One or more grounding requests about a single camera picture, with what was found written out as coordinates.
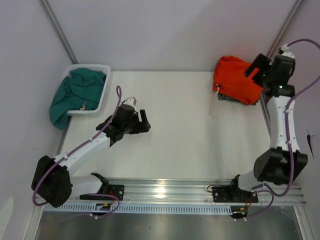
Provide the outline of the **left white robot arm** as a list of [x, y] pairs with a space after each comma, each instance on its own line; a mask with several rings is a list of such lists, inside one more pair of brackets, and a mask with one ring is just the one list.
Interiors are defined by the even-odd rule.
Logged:
[[100, 123], [92, 135], [75, 149], [53, 158], [45, 155], [39, 159], [31, 188], [54, 208], [62, 206], [70, 198], [81, 200], [111, 201], [117, 195], [110, 194], [109, 180], [97, 172], [87, 176], [75, 176], [75, 172], [103, 149], [110, 148], [124, 135], [147, 133], [151, 129], [146, 111], [123, 103], [116, 113]]

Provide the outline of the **orange shorts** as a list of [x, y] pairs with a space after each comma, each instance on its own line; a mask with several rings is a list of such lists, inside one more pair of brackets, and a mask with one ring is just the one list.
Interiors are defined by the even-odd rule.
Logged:
[[258, 71], [255, 69], [248, 77], [244, 71], [251, 65], [233, 55], [222, 56], [213, 71], [212, 90], [213, 99], [209, 105], [208, 114], [214, 117], [214, 107], [218, 99], [218, 93], [230, 96], [241, 104], [247, 105], [250, 101], [259, 99], [262, 87], [252, 80], [253, 75]]

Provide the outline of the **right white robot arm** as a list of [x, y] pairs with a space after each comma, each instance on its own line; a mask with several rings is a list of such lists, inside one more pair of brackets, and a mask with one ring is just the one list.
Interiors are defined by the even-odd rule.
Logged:
[[244, 71], [245, 77], [262, 87], [269, 98], [269, 149], [258, 157], [253, 170], [239, 174], [230, 182], [228, 196], [234, 202], [267, 190], [273, 197], [285, 196], [294, 180], [308, 163], [308, 156], [301, 153], [294, 124], [295, 88], [289, 79], [296, 66], [290, 51], [280, 51], [274, 59], [259, 54]]

